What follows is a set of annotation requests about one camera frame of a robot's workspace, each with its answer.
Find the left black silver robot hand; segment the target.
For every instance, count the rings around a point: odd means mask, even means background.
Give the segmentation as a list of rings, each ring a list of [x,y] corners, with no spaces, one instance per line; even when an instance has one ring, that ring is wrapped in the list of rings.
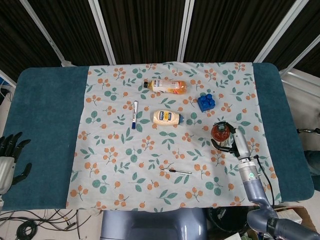
[[[11,186],[18,184],[25,180],[32,169],[32,163],[27,163],[23,172],[15,176],[15,169],[18,159],[22,153],[23,148],[28,145],[31,140],[25,139],[18,143],[22,132],[2,136],[0,138],[0,195],[6,194]]]

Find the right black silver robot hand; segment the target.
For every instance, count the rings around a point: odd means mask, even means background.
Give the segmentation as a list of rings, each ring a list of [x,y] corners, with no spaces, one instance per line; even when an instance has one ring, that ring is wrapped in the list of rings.
[[[218,122],[211,129],[211,143],[221,152],[234,154],[241,162],[250,162],[251,153],[243,133],[228,122]]]

